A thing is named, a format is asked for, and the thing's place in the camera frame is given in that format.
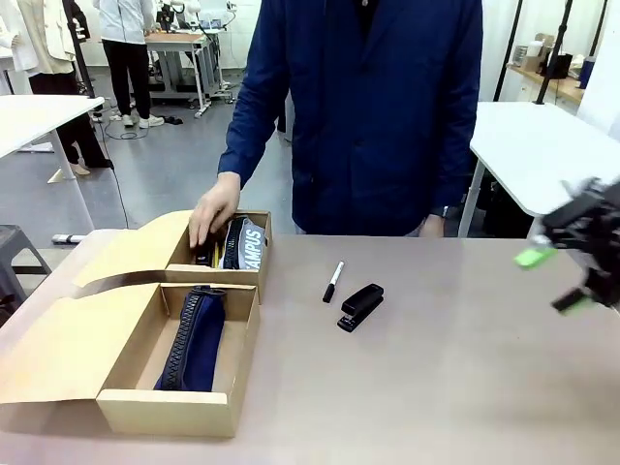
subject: stool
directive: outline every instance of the stool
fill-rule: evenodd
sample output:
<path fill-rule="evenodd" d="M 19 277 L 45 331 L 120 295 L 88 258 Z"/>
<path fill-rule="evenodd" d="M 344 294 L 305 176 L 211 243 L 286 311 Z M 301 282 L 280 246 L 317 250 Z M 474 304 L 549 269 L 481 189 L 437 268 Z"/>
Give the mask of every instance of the stool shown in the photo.
<path fill-rule="evenodd" d="M 24 249 L 28 249 L 39 261 L 40 266 L 12 266 L 13 259 Z M 12 295 L 13 300 L 6 305 L 14 313 L 26 300 L 26 292 L 17 280 L 18 274 L 47 274 L 51 269 L 41 254 L 19 226 L 0 225 L 0 299 Z"/>

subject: man in blue jacket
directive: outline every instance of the man in blue jacket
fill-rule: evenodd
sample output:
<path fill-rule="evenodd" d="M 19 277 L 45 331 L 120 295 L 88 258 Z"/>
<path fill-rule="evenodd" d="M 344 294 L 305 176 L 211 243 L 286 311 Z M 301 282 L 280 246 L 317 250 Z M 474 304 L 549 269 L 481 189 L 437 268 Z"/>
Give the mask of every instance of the man in blue jacket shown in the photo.
<path fill-rule="evenodd" d="M 289 89 L 300 229 L 442 236 L 465 190 L 481 49 L 481 0 L 263 0 L 190 245 L 237 209 Z"/>

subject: hand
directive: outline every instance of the hand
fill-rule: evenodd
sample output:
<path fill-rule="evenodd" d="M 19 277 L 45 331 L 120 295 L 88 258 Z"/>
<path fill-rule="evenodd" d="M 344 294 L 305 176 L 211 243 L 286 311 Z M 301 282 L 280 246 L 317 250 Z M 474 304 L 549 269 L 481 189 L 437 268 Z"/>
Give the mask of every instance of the hand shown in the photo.
<path fill-rule="evenodd" d="M 241 176 L 236 172 L 220 172 L 217 182 L 204 194 L 190 218 L 190 247 L 203 245 L 209 233 L 215 233 L 239 207 Z"/>
<path fill-rule="evenodd" d="M 444 237 L 445 220 L 441 216 L 428 215 L 421 230 L 420 237 Z"/>

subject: white marker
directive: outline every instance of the white marker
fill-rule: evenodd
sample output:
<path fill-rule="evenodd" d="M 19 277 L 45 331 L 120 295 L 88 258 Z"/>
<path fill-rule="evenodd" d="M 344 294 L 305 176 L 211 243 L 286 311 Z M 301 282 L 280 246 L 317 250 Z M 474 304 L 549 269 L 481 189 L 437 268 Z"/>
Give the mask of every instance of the white marker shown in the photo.
<path fill-rule="evenodd" d="M 336 283 L 338 282 L 338 278 L 340 277 L 340 273 L 342 272 L 342 268 L 345 266 L 344 262 L 340 262 L 338 267 L 336 268 L 336 272 L 333 273 L 331 277 L 331 281 L 329 281 L 329 285 L 325 290 L 325 295 L 323 296 L 323 302 L 330 303 L 331 298 L 333 297 L 333 292 L 336 290 Z"/>

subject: box lid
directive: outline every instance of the box lid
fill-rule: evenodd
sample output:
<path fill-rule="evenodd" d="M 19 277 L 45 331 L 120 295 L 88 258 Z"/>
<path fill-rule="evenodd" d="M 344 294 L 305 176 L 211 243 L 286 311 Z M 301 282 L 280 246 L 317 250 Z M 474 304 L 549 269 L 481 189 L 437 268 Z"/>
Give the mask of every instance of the box lid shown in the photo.
<path fill-rule="evenodd" d="M 190 210 L 160 216 L 136 231 L 123 231 L 74 280 L 83 287 L 99 279 L 135 271 L 166 269 L 177 247 L 188 247 Z"/>
<path fill-rule="evenodd" d="M 94 399 L 159 285 L 63 298 L 0 360 L 0 404 Z"/>

